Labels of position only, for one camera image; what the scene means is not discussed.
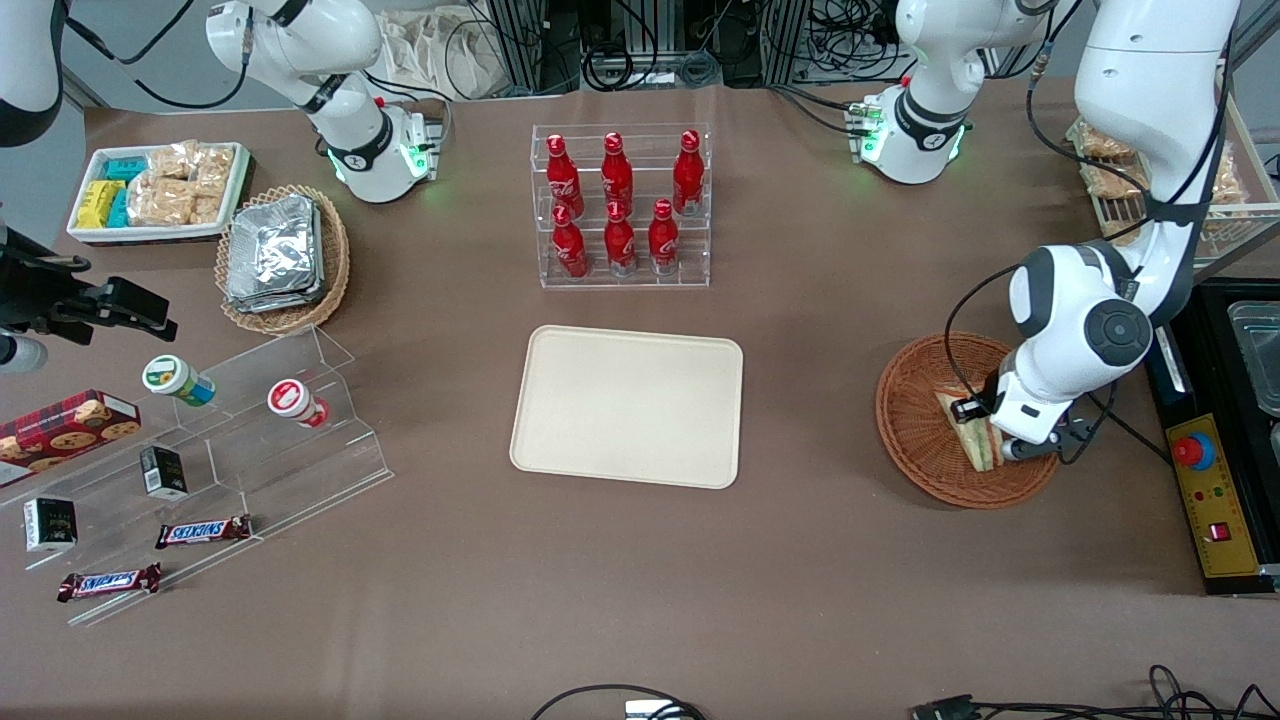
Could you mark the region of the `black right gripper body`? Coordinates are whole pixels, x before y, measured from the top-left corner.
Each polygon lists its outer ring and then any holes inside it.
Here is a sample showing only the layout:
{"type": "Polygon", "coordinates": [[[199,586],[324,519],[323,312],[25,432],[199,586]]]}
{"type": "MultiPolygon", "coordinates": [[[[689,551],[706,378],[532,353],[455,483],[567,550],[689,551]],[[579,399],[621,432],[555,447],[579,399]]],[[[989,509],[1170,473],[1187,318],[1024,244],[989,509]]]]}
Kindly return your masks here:
{"type": "Polygon", "coordinates": [[[1,328],[90,345],[92,327],[74,318],[63,319],[59,313],[63,304],[79,302],[92,287],[77,277],[91,268],[84,258],[58,255],[18,231],[3,229],[1,328]]]}

